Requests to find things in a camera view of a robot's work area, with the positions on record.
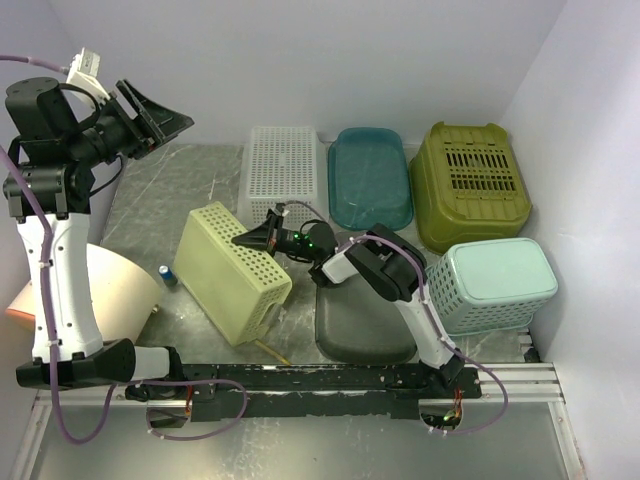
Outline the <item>white perforated basket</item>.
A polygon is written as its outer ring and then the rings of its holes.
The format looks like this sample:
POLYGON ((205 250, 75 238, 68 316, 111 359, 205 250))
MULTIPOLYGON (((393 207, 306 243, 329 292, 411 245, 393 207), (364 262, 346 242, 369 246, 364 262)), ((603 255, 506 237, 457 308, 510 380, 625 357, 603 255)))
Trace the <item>white perforated basket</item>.
POLYGON ((283 203, 284 225, 329 218, 326 146, 314 128, 255 126, 243 149, 237 218, 248 229, 283 203))

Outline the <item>pale yellow perforated basket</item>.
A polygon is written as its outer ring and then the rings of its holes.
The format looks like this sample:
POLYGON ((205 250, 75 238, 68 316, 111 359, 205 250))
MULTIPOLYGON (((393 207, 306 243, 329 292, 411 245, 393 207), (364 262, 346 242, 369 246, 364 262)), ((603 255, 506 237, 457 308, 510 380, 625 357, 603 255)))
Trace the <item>pale yellow perforated basket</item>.
POLYGON ((237 246, 247 229, 220 202, 189 212, 173 272, 232 346, 264 337, 292 289, 267 253, 237 246))

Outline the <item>teal transparent plastic tub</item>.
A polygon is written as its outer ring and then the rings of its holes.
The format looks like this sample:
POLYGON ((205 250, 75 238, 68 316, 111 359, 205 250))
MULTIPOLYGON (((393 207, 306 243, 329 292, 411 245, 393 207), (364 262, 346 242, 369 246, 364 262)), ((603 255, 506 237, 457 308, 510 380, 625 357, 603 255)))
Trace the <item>teal transparent plastic tub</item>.
POLYGON ((346 230, 368 230, 377 223, 398 231, 413 219, 402 140, 393 130, 352 127, 339 133, 328 150, 329 211, 346 230))

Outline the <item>grey plastic tub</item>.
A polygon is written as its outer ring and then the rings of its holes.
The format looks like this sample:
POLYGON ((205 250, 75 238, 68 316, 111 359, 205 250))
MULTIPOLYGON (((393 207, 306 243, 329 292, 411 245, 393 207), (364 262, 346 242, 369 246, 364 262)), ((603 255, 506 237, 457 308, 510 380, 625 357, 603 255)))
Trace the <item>grey plastic tub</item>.
POLYGON ((403 364, 417 352, 400 312, 360 276, 316 290, 315 342, 326 358, 354 365, 403 364))

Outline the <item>olive green plastic basket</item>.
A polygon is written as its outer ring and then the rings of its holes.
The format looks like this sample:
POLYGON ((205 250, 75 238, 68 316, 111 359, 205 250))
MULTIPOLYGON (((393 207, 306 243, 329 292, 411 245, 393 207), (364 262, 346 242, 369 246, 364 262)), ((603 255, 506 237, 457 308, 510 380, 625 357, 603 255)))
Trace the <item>olive green plastic basket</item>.
POLYGON ((409 163, 422 244, 444 254, 460 243, 518 235, 532 210, 505 129, 434 124, 409 163))

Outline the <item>light blue perforated basket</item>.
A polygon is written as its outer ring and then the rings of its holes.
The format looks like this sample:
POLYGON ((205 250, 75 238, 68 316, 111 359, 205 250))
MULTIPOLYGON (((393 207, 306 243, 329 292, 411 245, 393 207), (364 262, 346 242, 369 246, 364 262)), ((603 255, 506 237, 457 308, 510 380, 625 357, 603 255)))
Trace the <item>light blue perforated basket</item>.
POLYGON ((451 337, 522 329, 558 291, 544 251, 524 237, 454 245, 426 274, 451 337))

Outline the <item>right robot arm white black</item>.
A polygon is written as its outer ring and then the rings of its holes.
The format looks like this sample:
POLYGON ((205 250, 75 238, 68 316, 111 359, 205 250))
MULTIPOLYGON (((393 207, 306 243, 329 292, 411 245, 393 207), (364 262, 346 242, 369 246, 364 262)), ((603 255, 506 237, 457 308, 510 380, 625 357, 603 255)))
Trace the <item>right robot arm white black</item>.
POLYGON ((433 305, 426 279, 426 261, 410 243, 377 223, 340 245, 328 222, 314 219, 309 227, 284 227, 284 214, 269 210, 266 220, 231 242, 271 256, 282 253, 310 266, 318 287, 338 286, 359 276, 400 312, 411 333, 420 364, 420 382, 443 398, 459 384, 466 361, 446 333, 433 305))

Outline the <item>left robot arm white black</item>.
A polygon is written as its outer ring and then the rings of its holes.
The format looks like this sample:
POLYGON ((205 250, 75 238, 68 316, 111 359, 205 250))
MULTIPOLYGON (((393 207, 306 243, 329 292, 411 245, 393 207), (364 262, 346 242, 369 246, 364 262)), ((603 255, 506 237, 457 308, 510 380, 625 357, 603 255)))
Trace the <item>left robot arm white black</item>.
POLYGON ((90 200, 100 163, 139 160, 193 126, 130 82, 96 95, 50 77, 16 82, 5 107, 18 131, 3 185, 27 253, 35 300, 31 361, 20 386, 70 390, 150 380, 162 398, 181 395, 187 375, 172 347, 104 340, 95 318, 87 262, 90 200))

